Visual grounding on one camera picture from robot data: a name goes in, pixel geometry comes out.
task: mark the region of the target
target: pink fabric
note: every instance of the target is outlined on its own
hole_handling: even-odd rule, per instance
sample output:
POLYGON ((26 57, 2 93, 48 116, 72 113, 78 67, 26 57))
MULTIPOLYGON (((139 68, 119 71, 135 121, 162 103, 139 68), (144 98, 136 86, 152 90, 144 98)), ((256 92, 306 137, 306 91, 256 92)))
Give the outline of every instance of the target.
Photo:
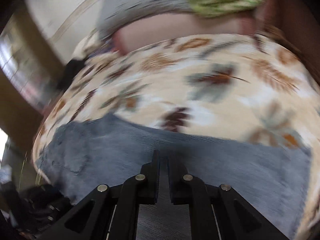
POLYGON ((164 13, 140 19, 115 32, 113 38, 120 53, 158 41, 185 37, 194 34, 253 34, 255 19, 250 11, 217 18, 201 18, 190 13, 164 13))

